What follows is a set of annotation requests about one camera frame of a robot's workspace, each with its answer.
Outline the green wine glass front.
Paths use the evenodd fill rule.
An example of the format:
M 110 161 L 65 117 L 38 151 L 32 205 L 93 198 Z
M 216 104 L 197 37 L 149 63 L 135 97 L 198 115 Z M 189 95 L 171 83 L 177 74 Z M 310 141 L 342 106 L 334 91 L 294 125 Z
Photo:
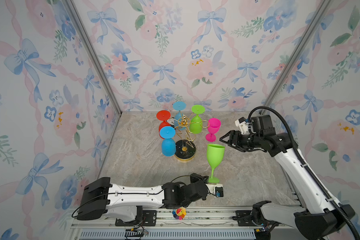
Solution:
M 218 144 L 208 144 L 207 146 L 207 160 L 211 167 L 211 176 L 209 183 L 218 184 L 220 180 L 214 176 L 215 169 L 220 165 L 224 158 L 225 147 Z

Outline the green wine glass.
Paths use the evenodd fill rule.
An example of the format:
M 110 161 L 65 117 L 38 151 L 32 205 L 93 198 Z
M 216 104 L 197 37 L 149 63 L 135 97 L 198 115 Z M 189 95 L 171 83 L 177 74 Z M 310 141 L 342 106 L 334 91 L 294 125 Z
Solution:
M 211 167 L 211 176 L 209 183 L 218 184 L 220 180 L 214 176 L 215 169 L 220 165 L 224 158 L 225 147 L 218 144 L 208 144 L 207 146 L 207 160 Z
M 203 129 L 203 120 L 200 117 L 200 114 L 205 112 L 205 108 L 202 105 L 194 105 L 192 106 L 192 112 L 195 116 L 191 119 L 190 131 L 193 134 L 199 134 Z

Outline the magenta wine glass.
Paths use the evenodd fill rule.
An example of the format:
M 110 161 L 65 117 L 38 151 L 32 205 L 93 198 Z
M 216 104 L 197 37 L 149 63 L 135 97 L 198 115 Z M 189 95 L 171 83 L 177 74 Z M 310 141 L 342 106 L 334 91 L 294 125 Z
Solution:
M 217 118 L 211 118 L 208 120 L 209 127 L 208 127 L 208 134 L 206 135 L 206 140 L 208 142 L 216 141 L 216 133 L 220 130 L 221 121 Z

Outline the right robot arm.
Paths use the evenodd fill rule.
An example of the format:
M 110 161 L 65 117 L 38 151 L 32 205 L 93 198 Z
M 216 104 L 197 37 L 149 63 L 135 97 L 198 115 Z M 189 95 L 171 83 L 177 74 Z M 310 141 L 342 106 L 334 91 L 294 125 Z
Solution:
M 280 164 L 304 201 L 293 208 L 262 201 L 253 205 L 252 220 L 257 225 L 269 222 L 297 229 L 307 240 L 319 240 L 348 226 L 356 240 L 360 234 L 351 222 L 356 215 L 350 205 L 343 205 L 323 185 L 305 159 L 294 139 L 287 133 L 269 131 L 243 135 L 229 131 L 220 142 L 242 153 L 260 150 L 268 152 Z

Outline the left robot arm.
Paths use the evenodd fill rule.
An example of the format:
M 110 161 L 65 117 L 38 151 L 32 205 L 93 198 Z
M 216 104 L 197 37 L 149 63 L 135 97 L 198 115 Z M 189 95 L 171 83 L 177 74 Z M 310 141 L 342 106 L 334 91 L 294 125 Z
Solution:
M 208 196 L 220 197 L 207 176 L 191 174 L 190 183 L 177 178 L 155 187 L 125 187 L 111 184 L 109 177 L 102 177 L 85 186 L 81 204 L 72 217 L 79 221 L 97 220 L 102 216 L 113 217 L 130 223 L 140 219 L 144 208 L 178 209 Z

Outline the gold wine glass rack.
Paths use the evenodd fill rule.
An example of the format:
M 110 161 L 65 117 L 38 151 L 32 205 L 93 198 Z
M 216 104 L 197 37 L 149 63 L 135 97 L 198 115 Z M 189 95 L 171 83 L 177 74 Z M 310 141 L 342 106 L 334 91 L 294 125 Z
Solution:
M 190 123 L 191 119 L 194 117 L 194 114 L 191 113 L 191 116 L 188 117 L 183 114 L 182 120 L 180 122 L 180 127 L 183 127 L 182 130 L 175 129 L 176 137 L 179 139 L 176 140 L 176 152 L 175 157 L 181 162 L 189 162 L 192 160 L 196 155 L 196 135 L 190 131 Z M 203 129 L 209 127 L 209 123 L 206 120 L 203 120 Z

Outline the green wine glass back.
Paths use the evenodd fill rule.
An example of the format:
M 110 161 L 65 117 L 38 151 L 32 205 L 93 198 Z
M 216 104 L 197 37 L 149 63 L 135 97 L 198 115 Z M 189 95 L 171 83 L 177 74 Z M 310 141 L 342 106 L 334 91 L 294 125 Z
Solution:
M 205 112 L 205 108 L 202 105 L 194 105 L 192 106 L 192 112 L 195 116 L 191 119 L 190 131 L 193 134 L 199 134 L 203 129 L 203 120 L 200 117 L 200 114 Z

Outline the blue wine glass front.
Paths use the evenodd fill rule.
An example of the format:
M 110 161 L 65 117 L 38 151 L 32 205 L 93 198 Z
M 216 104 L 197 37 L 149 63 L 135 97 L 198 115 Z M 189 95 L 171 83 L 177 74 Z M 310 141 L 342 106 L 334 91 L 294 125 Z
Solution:
M 164 156 L 171 157 L 176 152 L 176 143 L 173 139 L 176 131 L 171 126 L 161 128 L 160 136 L 164 139 L 162 142 L 162 153 Z

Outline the light blue wine glass back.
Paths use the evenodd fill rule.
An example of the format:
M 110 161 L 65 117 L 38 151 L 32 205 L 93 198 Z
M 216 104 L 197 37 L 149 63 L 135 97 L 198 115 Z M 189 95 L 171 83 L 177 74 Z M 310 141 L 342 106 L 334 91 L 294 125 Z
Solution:
M 173 117 L 174 119 L 174 128 L 182 130 L 183 127 L 180 127 L 180 122 L 182 120 L 183 114 L 182 111 L 186 108 L 186 104 L 184 102 L 175 102 L 173 104 L 173 109 L 177 111 L 176 115 Z

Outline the red wine glass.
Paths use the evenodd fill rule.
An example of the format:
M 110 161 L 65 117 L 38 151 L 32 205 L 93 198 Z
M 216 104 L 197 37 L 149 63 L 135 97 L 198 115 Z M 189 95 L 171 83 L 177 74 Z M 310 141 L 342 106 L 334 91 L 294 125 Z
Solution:
M 159 133 L 162 128 L 164 127 L 171 127 L 172 125 L 168 122 L 168 120 L 171 118 L 171 113 L 167 110 L 161 110 L 156 115 L 157 119 L 161 121 L 159 125 Z

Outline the rainbow flower toy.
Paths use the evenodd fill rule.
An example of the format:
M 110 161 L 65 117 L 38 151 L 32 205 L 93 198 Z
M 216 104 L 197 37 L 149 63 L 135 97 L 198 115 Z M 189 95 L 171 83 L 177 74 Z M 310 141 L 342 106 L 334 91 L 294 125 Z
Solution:
M 180 207 L 176 210 L 173 210 L 172 214 L 176 220 L 183 220 L 185 218 L 185 216 L 187 215 L 187 212 L 184 207 Z

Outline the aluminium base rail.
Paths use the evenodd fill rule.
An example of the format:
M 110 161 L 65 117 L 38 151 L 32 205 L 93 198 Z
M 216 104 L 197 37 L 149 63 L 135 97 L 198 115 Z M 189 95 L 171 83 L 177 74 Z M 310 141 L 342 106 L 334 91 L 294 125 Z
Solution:
M 74 221 L 67 240 L 302 240 L 301 233 L 287 225 L 276 226 L 269 235 L 263 230 L 271 224 L 255 225 L 236 221 L 234 216 L 248 216 L 250 207 L 191 207 L 183 220 L 171 210 L 157 209 L 144 218 L 141 227 L 117 226 L 116 219 Z

